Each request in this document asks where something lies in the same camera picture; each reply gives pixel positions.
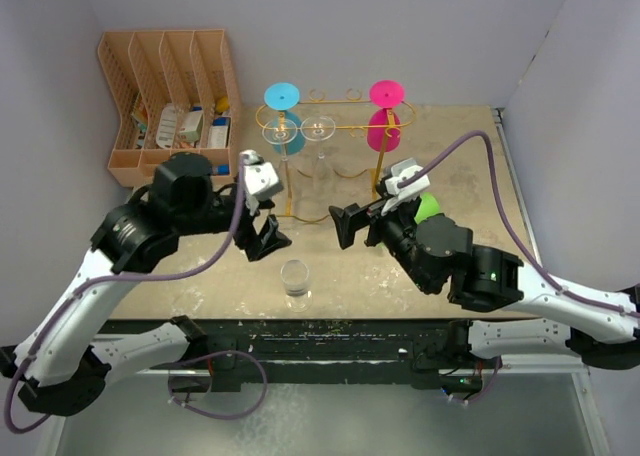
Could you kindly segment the pink plastic wine glass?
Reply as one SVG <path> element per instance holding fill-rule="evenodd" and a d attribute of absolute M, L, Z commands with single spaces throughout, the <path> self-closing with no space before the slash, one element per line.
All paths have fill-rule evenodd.
<path fill-rule="evenodd" d="M 369 98 L 378 107 L 378 110 L 371 116 L 367 129 L 367 144 L 372 150 L 378 152 L 381 149 L 383 138 L 387 135 L 388 112 L 391 112 L 393 121 L 396 124 L 399 123 L 394 109 L 403 102 L 404 95 L 404 87 L 393 80 L 381 80 L 371 86 Z"/>

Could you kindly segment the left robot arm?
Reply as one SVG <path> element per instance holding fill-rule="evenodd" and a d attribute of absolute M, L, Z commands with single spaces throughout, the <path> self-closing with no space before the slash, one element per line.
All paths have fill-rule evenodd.
<path fill-rule="evenodd" d="M 206 157 L 177 153 L 105 216 L 54 308 L 23 342 L 2 348 L 9 400 L 41 418 L 68 417 L 139 371 L 202 363 L 208 336 L 186 316 L 116 342 L 99 343 L 96 335 L 138 284 L 159 280 L 156 266 L 177 251 L 184 236 L 223 234 L 225 246 L 237 247 L 251 261 L 289 245 L 274 216 L 261 228 L 253 224 L 283 188 L 270 162 L 247 150 L 233 182 L 215 189 L 212 176 Z"/>

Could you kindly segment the clear wine glass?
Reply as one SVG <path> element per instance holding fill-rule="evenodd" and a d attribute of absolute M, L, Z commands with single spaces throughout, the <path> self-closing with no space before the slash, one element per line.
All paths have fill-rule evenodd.
<path fill-rule="evenodd" d="M 328 194 L 333 184 L 334 171 L 326 154 L 326 143 L 335 133 L 335 121 L 328 116 L 310 116 L 302 122 L 300 129 L 315 150 L 311 177 L 314 190 L 319 195 Z"/>
<path fill-rule="evenodd" d="M 298 125 L 284 116 L 278 116 L 269 121 L 262 129 L 262 136 L 284 162 L 287 162 L 304 146 L 301 142 Z"/>
<path fill-rule="evenodd" d="M 301 260 L 289 260 L 280 270 L 285 304 L 293 312 L 304 312 L 312 305 L 310 271 Z"/>

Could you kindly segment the blue plastic wine glass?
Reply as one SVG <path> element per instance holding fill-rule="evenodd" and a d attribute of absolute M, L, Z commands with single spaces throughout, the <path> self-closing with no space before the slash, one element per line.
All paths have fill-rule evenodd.
<path fill-rule="evenodd" d="M 264 93 L 266 106 L 278 115 L 263 128 L 263 137 L 276 152 L 285 151 L 287 156 L 299 153 L 305 146 L 301 134 L 301 120 L 292 112 L 300 102 L 299 89 L 288 82 L 271 85 Z"/>

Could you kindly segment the green plastic wine glass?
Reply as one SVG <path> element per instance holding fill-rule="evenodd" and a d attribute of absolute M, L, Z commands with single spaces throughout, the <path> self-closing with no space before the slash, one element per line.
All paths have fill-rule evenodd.
<path fill-rule="evenodd" d="M 420 224 L 440 212 L 440 205 L 435 196 L 432 193 L 425 192 L 420 196 L 420 203 L 414 216 L 414 222 Z"/>

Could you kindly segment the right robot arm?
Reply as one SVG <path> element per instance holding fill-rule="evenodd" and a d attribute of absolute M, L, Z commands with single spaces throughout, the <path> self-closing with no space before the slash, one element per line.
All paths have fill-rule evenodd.
<path fill-rule="evenodd" d="M 332 206 L 339 245 L 353 245 L 367 230 L 366 245 L 383 244 L 424 294 L 449 289 L 450 303 L 475 313 L 496 310 L 529 314 L 529 319 L 458 323 L 445 342 L 446 359 L 467 367 L 477 358 L 506 354 L 568 354 L 586 365 L 627 370 L 639 364 L 639 291 L 599 290 L 544 276 L 504 250 L 479 245 L 469 228 L 442 213 L 417 222 L 420 200 L 390 211 L 381 198 L 367 206 Z"/>

